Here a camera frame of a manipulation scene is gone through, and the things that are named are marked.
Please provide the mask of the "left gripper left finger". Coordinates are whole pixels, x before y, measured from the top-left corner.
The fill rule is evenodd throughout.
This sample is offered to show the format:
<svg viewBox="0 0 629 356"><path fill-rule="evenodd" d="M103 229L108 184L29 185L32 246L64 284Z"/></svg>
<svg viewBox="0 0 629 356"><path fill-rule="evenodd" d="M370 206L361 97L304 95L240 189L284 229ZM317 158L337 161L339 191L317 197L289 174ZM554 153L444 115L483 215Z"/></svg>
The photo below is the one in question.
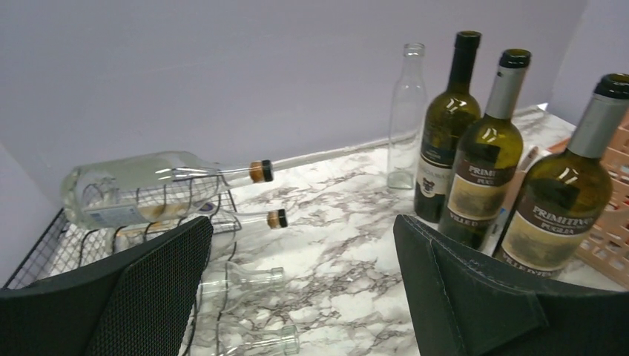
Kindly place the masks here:
<svg viewBox="0 0 629 356"><path fill-rule="evenodd" d="M3 355L176 355L211 250L198 217L81 268L1 291Z"/></svg>

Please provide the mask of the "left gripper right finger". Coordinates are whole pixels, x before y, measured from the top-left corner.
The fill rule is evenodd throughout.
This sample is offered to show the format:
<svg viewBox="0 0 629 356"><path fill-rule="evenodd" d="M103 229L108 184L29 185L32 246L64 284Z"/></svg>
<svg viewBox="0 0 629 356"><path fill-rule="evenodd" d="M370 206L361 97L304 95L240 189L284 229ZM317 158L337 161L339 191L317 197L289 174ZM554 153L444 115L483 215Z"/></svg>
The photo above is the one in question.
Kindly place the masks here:
<svg viewBox="0 0 629 356"><path fill-rule="evenodd" d="M400 214L393 225L422 355L626 355L628 293L529 274Z"/></svg>

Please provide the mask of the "clear rounded glass bottle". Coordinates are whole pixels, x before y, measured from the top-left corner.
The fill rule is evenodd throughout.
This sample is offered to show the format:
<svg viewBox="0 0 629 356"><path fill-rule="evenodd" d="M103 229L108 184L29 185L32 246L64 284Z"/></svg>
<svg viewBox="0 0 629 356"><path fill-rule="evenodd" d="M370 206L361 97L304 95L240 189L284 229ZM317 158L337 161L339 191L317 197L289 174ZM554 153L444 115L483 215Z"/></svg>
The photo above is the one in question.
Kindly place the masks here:
<svg viewBox="0 0 629 356"><path fill-rule="evenodd" d="M231 261L209 263L197 289L202 314L229 312L243 301L283 290L284 268L251 270Z"/></svg>

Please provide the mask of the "wine bottle silver foil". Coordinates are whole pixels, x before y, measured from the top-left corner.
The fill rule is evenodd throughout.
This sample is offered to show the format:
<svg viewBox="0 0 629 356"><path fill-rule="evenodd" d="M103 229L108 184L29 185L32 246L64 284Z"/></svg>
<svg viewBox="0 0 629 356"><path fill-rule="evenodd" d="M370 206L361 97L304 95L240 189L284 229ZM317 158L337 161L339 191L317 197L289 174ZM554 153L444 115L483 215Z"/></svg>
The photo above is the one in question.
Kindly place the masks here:
<svg viewBox="0 0 629 356"><path fill-rule="evenodd" d="M628 75L605 74L565 149L524 176L492 256L539 277L570 262L613 193L600 161L628 109Z"/></svg>
<svg viewBox="0 0 629 356"><path fill-rule="evenodd" d="M470 248L497 219L524 149L512 118L531 57L520 48L502 53L484 115L458 141L438 231Z"/></svg>

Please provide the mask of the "dark green wine bottle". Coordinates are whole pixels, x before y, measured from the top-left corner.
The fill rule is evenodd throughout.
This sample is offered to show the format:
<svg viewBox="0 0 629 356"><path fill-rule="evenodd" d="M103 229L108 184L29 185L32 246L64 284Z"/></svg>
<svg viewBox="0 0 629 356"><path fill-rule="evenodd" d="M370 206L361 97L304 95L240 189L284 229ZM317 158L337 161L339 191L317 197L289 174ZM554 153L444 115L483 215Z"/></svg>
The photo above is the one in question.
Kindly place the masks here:
<svg viewBox="0 0 629 356"><path fill-rule="evenodd" d="M456 34L447 88L429 104L422 133L415 182L415 213L438 223L449 192L459 138L481 116L470 83L481 33L463 30Z"/></svg>

